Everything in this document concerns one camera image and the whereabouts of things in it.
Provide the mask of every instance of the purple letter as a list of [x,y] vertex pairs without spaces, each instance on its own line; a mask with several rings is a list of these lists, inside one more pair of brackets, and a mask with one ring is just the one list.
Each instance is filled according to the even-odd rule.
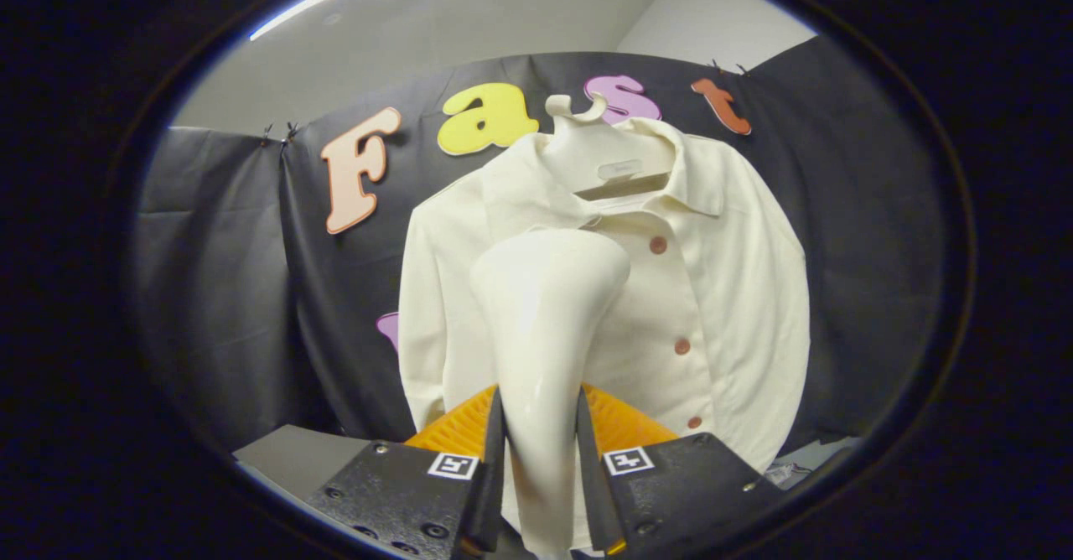
[[645,87],[629,75],[598,75],[585,84],[585,97],[592,98],[593,91],[607,100],[604,121],[616,124],[628,117],[650,117],[660,120],[660,106],[651,99],[643,97]]
[[395,354],[399,353],[399,314],[398,312],[387,312],[386,315],[377,320],[377,329],[391,339],[392,347],[395,347]]

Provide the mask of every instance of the white shirt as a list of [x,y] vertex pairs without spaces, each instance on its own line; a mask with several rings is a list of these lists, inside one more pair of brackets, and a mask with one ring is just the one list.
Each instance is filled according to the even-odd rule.
[[[542,163],[550,135],[523,136],[414,209],[402,259],[399,371],[418,430],[496,383],[469,270],[530,229],[582,229],[620,244],[631,272],[597,328],[584,381],[679,436],[720,438],[760,473],[797,413],[809,350],[805,253],[738,151],[664,121],[616,126],[675,148],[667,186],[587,202]],[[503,516],[518,528],[506,461]],[[574,547],[590,545],[580,476]]]

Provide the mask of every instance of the white wall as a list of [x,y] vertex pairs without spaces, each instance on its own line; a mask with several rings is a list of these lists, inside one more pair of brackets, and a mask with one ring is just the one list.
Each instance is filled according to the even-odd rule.
[[361,93],[493,57],[614,51],[652,0],[330,0],[234,51],[174,124],[273,138]]
[[815,32],[766,0],[656,0],[618,44],[618,51],[746,70]]
[[329,0],[240,40],[174,124],[261,135],[440,68],[545,51],[754,67],[813,33],[764,0]]

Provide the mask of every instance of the hanger hook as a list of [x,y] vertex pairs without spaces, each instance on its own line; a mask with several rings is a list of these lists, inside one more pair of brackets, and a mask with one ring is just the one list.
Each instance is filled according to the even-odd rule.
[[592,106],[585,110],[585,113],[570,113],[570,94],[552,94],[544,102],[544,109],[547,110],[548,116],[567,117],[583,124],[600,120],[604,110],[607,109],[606,98],[602,93],[597,93],[597,91],[592,91]]

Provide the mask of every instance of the shirt button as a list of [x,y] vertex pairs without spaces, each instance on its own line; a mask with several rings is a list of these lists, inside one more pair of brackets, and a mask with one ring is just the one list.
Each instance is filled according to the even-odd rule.
[[648,242],[648,250],[652,251],[652,254],[663,254],[667,251],[667,240],[663,236],[655,236],[652,241]]

